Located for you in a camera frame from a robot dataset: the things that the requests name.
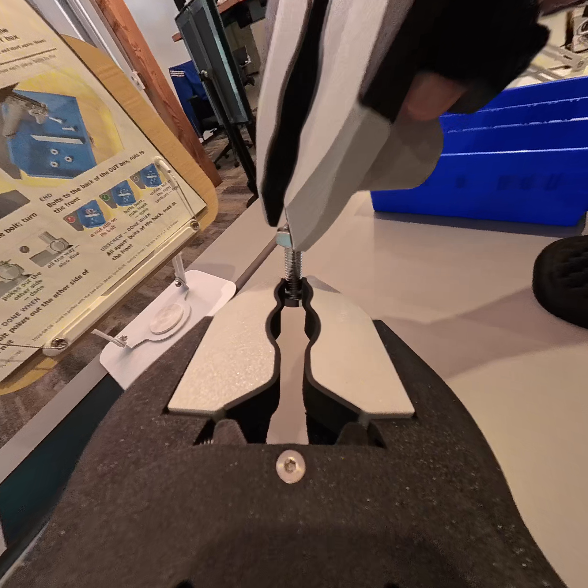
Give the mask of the blue striped jacket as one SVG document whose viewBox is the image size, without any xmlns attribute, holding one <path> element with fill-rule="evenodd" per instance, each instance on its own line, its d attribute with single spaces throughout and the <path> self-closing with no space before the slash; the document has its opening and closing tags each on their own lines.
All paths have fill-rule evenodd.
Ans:
<svg viewBox="0 0 588 588">
<path fill-rule="evenodd" d="M 199 78 L 194 62 L 187 61 L 181 63 L 180 65 L 169 68 L 168 71 L 182 109 L 196 134 L 201 137 L 203 133 L 201 124 L 190 104 L 190 99 L 197 96 L 207 102 L 208 96 Z"/>
</svg>

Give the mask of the wooden backboard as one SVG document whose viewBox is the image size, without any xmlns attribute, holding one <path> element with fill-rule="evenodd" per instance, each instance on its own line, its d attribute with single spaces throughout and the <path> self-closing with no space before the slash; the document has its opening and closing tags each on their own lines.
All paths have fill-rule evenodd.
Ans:
<svg viewBox="0 0 588 588">
<path fill-rule="evenodd" d="M 151 254 L 147 261 L 127 272 L 99 297 L 97 309 L 91 309 L 89 312 L 91 321 L 80 336 L 70 342 L 69 347 L 60 350 L 57 357 L 42 356 L 36 352 L 22 367 L 1 382 L 1 395 L 14 393 L 32 385 L 52 371 L 62 361 L 63 355 L 76 352 L 80 347 L 79 340 L 83 340 L 91 327 L 99 325 L 107 316 L 127 303 L 152 276 L 171 261 L 173 254 L 179 254 L 198 235 L 206 231 L 216 220 L 219 210 L 217 192 L 212 181 L 114 61 L 100 49 L 82 40 L 69 35 L 59 37 L 70 46 L 71 52 L 113 96 L 157 151 L 169 161 L 170 166 L 176 169 L 175 176 L 185 178 L 186 183 L 205 202 L 205 207 L 194 215 L 192 222 L 181 228 L 179 236 L 172 237 L 170 242 Z"/>
</svg>

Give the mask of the person's right hand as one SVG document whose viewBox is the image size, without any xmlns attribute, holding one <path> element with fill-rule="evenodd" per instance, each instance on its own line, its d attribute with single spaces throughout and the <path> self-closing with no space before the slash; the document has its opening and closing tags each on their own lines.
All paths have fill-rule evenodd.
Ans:
<svg viewBox="0 0 588 588">
<path fill-rule="evenodd" d="M 431 121 L 447 112 L 466 92 L 464 84 L 434 72 L 420 72 L 410 85 L 401 112 L 414 121 Z"/>
</svg>

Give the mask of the printed instruction sheet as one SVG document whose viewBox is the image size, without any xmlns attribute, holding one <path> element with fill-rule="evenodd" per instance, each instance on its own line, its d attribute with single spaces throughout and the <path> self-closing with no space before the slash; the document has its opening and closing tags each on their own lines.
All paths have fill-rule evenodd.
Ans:
<svg viewBox="0 0 588 588">
<path fill-rule="evenodd" d="M 26 1 L 1 1 L 1 381 L 205 202 Z"/>
</svg>

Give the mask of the steel hex bolt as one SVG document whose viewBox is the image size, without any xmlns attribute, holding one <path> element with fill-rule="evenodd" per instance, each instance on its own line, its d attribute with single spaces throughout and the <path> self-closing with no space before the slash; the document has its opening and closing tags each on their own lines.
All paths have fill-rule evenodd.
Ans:
<svg viewBox="0 0 588 588">
<path fill-rule="evenodd" d="M 276 243 L 284 250 L 286 287 L 302 290 L 302 253 L 293 246 L 288 224 L 277 229 Z"/>
</svg>

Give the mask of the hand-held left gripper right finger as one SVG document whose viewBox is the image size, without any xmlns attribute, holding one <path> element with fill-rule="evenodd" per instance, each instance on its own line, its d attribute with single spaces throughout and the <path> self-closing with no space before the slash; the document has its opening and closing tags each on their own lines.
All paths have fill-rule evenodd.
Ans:
<svg viewBox="0 0 588 588">
<path fill-rule="evenodd" d="M 304 285 L 305 377 L 319 402 L 334 402 L 317 420 L 411 418 L 415 409 L 371 317 L 316 276 Z"/>
</svg>

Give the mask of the blue plastic bin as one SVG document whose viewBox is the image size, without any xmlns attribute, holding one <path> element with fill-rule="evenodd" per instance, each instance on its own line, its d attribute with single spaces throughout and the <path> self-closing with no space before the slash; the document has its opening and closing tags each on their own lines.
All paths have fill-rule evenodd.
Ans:
<svg viewBox="0 0 588 588">
<path fill-rule="evenodd" d="M 414 189 L 371 193 L 375 212 L 575 226 L 587 213 L 587 77 L 504 90 L 445 114 L 443 152 Z"/>
</svg>

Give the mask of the dark framed panel on stand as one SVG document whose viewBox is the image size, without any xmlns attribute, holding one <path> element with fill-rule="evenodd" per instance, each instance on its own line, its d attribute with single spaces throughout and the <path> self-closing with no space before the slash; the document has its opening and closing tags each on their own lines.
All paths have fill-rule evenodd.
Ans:
<svg viewBox="0 0 588 588">
<path fill-rule="evenodd" d="M 255 147 L 256 121 L 217 4 L 214 1 L 174 1 L 174 4 L 178 10 L 175 17 L 178 32 L 195 64 L 212 110 L 245 171 L 247 188 L 252 193 L 247 202 L 250 206 L 259 197 L 256 167 L 241 127 L 246 128 Z"/>
</svg>

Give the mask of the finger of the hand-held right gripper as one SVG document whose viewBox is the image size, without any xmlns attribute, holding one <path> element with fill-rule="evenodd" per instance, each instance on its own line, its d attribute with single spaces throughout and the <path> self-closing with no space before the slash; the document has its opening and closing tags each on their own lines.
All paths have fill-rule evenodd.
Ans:
<svg viewBox="0 0 588 588">
<path fill-rule="evenodd" d="M 329 1 L 270 1 L 268 54 L 257 113 L 257 188 L 265 219 L 278 226 L 319 74 Z"/>
<path fill-rule="evenodd" d="M 330 1 L 319 41 L 319 74 L 285 193 L 293 248 L 308 251 L 359 190 L 391 123 L 359 102 L 375 58 L 401 26 L 400 1 Z"/>
</svg>

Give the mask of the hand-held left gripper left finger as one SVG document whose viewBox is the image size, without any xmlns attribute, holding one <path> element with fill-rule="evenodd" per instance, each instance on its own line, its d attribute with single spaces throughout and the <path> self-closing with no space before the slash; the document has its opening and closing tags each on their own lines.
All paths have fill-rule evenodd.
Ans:
<svg viewBox="0 0 588 588">
<path fill-rule="evenodd" d="M 222 419 L 273 385 L 280 351 L 271 333 L 282 279 L 240 291 L 213 317 L 168 405 L 169 413 Z"/>
</svg>

